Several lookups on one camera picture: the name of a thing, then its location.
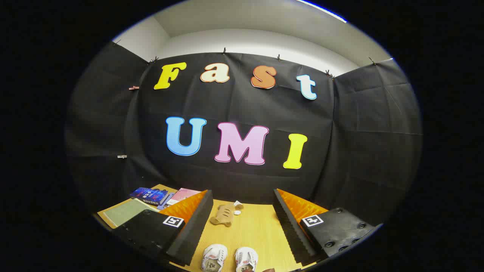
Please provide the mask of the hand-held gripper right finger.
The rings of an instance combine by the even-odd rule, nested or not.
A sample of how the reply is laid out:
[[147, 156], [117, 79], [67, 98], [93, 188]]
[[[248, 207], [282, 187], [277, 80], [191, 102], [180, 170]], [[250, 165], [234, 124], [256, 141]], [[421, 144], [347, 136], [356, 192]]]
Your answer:
[[322, 208], [274, 189], [273, 208], [297, 263], [303, 266], [338, 258], [370, 237], [374, 226], [344, 208]]

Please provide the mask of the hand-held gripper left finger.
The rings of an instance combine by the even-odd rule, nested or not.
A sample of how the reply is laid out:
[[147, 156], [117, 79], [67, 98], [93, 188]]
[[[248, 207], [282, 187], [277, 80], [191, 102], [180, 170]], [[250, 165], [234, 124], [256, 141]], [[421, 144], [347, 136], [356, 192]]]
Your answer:
[[159, 263], [191, 264], [213, 207], [211, 190], [204, 190], [171, 207], [142, 210], [113, 229], [126, 245]]

